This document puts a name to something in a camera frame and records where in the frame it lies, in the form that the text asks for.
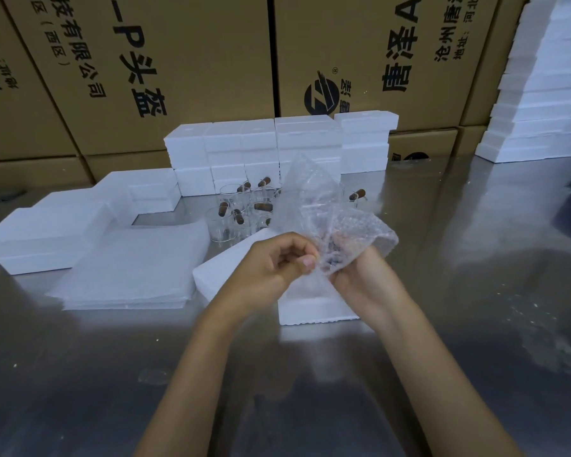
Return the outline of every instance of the metal table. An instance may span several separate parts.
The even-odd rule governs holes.
[[[343,176],[398,233],[388,261],[530,456],[571,456],[570,179],[571,159]],[[0,220],[45,194],[1,204]],[[182,199],[136,224],[187,223],[211,202]],[[178,310],[61,311],[43,295],[64,272],[0,268],[0,456],[130,455],[203,309],[199,297]],[[429,449],[363,323],[280,327],[272,309],[233,343],[210,454]]]

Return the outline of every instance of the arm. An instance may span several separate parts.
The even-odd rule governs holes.
[[[273,304],[290,283],[315,267],[317,249],[295,233],[252,245],[199,316],[135,457],[207,454],[228,350],[253,312]]]
[[[374,247],[332,280],[381,338],[433,455],[523,455]]]

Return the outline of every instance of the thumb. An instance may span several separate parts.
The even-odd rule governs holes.
[[[313,255],[300,256],[294,261],[290,261],[285,266],[282,266],[277,271],[286,286],[289,286],[292,282],[298,279],[303,274],[310,273],[315,268],[316,258]]]

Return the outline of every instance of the bubble wrap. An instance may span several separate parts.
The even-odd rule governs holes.
[[[347,266],[369,245],[387,256],[397,244],[396,233],[373,213],[340,198],[340,187],[329,173],[299,153],[274,202],[270,227],[312,239],[321,255],[318,268],[326,275]]]

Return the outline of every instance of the person's left hand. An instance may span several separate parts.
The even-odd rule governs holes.
[[[255,242],[212,304],[226,306],[244,319],[276,302],[294,280],[315,268],[318,259],[315,245],[297,233]]]

